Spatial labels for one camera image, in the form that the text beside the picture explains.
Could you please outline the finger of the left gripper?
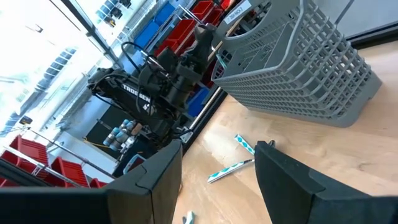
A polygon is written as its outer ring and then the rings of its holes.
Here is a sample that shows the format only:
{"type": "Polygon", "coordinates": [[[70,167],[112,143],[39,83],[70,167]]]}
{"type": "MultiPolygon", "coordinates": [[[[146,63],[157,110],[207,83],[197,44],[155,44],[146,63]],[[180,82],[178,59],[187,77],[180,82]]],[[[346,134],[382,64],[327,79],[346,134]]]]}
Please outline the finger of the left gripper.
{"type": "Polygon", "coordinates": [[[207,63],[208,56],[211,54],[212,41],[216,32],[216,27],[213,24],[202,25],[204,28],[203,38],[201,40],[201,61],[202,64],[207,63]]]}
{"type": "Polygon", "coordinates": [[[196,26],[193,33],[195,36],[195,41],[186,50],[186,62],[188,64],[201,62],[205,58],[205,49],[202,44],[202,40],[205,35],[205,25],[196,26]]]}

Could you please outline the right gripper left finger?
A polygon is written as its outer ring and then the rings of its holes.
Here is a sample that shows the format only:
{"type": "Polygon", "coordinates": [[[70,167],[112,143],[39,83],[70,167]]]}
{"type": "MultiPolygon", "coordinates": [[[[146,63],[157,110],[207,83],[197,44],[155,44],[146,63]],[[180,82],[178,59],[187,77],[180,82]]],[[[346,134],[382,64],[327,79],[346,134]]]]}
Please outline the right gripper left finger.
{"type": "Polygon", "coordinates": [[[105,189],[110,224],[171,224],[182,183],[182,143],[173,140],[105,189]]]}

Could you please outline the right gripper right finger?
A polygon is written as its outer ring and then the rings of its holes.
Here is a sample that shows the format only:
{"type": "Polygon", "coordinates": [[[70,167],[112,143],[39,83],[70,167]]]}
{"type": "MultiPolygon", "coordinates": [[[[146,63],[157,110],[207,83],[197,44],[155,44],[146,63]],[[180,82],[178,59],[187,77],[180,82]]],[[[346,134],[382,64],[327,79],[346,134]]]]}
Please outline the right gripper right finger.
{"type": "Polygon", "coordinates": [[[354,224],[348,204],[370,195],[258,141],[255,171],[273,224],[354,224]]]}

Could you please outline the grey plastic silverware basket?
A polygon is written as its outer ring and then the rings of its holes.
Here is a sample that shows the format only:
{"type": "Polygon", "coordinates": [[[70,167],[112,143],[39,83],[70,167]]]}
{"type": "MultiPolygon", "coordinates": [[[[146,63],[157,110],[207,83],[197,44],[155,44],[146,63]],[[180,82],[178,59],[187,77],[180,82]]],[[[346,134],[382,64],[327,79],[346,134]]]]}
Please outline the grey plastic silverware basket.
{"type": "Polygon", "coordinates": [[[212,80],[250,110],[345,128],[382,84],[312,0],[242,0],[215,40],[212,80]]]}

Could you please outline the red storage bin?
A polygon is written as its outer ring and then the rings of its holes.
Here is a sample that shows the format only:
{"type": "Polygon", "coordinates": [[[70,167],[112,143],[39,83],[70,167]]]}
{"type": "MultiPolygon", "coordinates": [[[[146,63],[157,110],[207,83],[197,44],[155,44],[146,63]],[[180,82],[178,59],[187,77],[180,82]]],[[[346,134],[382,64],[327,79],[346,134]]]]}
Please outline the red storage bin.
{"type": "Polygon", "coordinates": [[[24,139],[21,135],[18,135],[9,146],[37,162],[48,164],[47,148],[41,143],[24,139]]]}
{"type": "Polygon", "coordinates": [[[158,56],[167,47],[176,53],[177,48],[181,45],[183,40],[193,30],[197,22],[194,19],[182,19],[166,39],[160,44],[158,49],[155,51],[155,56],[158,56]]]}
{"type": "MultiPolygon", "coordinates": [[[[63,160],[61,157],[57,157],[52,165],[52,170],[62,174],[64,177],[74,181],[79,186],[89,187],[86,176],[80,164],[63,160]]],[[[62,180],[53,174],[49,174],[45,181],[56,186],[56,187],[75,187],[73,184],[62,180]]]]}
{"type": "Polygon", "coordinates": [[[200,20],[202,20],[214,7],[212,0],[198,1],[192,8],[191,12],[200,20]]]}

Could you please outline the blue storage bin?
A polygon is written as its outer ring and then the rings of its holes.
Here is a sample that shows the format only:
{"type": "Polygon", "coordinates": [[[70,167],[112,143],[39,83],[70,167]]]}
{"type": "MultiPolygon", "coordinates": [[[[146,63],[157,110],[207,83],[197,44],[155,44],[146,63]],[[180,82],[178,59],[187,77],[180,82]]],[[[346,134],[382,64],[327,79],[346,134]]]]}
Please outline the blue storage bin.
{"type": "Polygon", "coordinates": [[[206,96],[209,93],[209,89],[207,87],[205,88],[199,88],[197,91],[194,92],[192,96],[190,96],[187,100],[187,113],[192,116],[196,117],[199,115],[201,110],[204,107],[204,104],[202,103],[203,100],[206,98],[206,96]]]}
{"type": "Polygon", "coordinates": [[[174,12],[175,7],[169,3],[166,2],[158,11],[158,13],[154,17],[154,22],[158,25],[161,26],[174,12]]]}
{"type": "Polygon", "coordinates": [[[149,21],[144,28],[138,33],[138,35],[134,38],[134,43],[143,49],[149,45],[149,42],[159,31],[160,25],[158,25],[155,21],[149,21]]]}

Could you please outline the grey bottle blue cap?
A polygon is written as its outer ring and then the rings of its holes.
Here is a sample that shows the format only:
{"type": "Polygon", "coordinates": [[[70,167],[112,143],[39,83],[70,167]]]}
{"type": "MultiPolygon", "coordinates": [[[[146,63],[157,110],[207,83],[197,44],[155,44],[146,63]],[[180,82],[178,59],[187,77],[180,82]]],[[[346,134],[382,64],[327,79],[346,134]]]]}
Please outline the grey bottle blue cap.
{"type": "Polygon", "coordinates": [[[116,135],[120,132],[119,128],[113,128],[108,136],[103,141],[105,146],[110,146],[116,138],[116,135]]]}
{"type": "Polygon", "coordinates": [[[132,142],[135,134],[133,129],[137,126],[136,120],[125,119],[119,127],[119,132],[115,135],[114,145],[118,151],[121,151],[126,142],[132,142]]]}

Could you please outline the silver metal shelf rack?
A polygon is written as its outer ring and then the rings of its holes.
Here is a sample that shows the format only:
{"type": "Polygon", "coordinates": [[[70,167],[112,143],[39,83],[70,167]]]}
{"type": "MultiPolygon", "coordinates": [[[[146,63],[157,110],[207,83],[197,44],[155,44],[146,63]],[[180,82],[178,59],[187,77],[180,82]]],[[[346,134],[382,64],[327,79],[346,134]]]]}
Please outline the silver metal shelf rack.
{"type": "MultiPolygon", "coordinates": [[[[60,149],[67,152],[68,154],[72,155],[73,157],[77,158],[79,161],[81,161],[80,165],[81,165],[82,169],[83,169],[84,164],[88,164],[89,166],[98,170],[102,174],[108,176],[111,180],[115,179],[115,177],[113,175],[111,175],[109,172],[105,171],[104,169],[100,168],[96,164],[92,163],[87,158],[82,157],[79,154],[63,147],[62,145],[60,145],[59,143],[57,143],[55,141],[53,142],[53,144],[58,146],[60,149]]],[[[82,187],[82,186],[79,186],[74,181],[64,177],[62,174],[59,174],[58,172],[52,170],[51,165],[53,162],[51,162],[51,163],[48,162],[47,165],[42,164],[42,163],[37,162],[36,160],[30,158],[29,156],[26,156],[25,154],[19,152],[18,150],[11,148],[10,146],[7,146],[4,148],[4,151],[2,152],[2,154],[0,154],[0,159],[2,159],[5,162],[11,163],[12,166],[14,166],[18,169],[21,169],[24,172],[27,172],[28,174],[33,175],[33,177],[36,177],[39,180],[43,180],[44,182],[46,182],[45,178],[49,174],[53,174],[54,176],[73,184],[75,187],[82,187]]],[[[105,185],[105,183],[101,182],[97,178],[95,178],[91,182],[88,181],[88,185],[89,185],[89,187],[100,188],[100,187],[103,187],[105,185]]]]}

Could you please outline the wooden handled utensil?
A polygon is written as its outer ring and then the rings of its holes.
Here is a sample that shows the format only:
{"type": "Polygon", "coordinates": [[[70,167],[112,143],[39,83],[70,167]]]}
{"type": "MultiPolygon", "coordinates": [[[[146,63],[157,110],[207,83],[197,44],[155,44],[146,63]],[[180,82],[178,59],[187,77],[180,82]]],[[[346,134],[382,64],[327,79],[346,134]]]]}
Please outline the wooden handled utensil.
{"type": "MultiPolygon", "coordinates": [[[[241,22],[242,19],[243,19],[243,18],[238,19],[238,20],[228,29],[228,31],[227,31],[227,33],[226,33],[226,36],[227,36],[227,37],[231,36],[231,35],[235,32],[237,26],[239,25],[239,23],[241,22]]],[[[223,45],[223,41],[222,41],[222,40],[219,41],[219,42],[216,44],[216,46],[213,48],[211,54],[208,56],[208,62],[211,62],[211,61],[218,55],[218,51],[219,51],[219,49],[221,48],[222,45],[223,45]]]]}

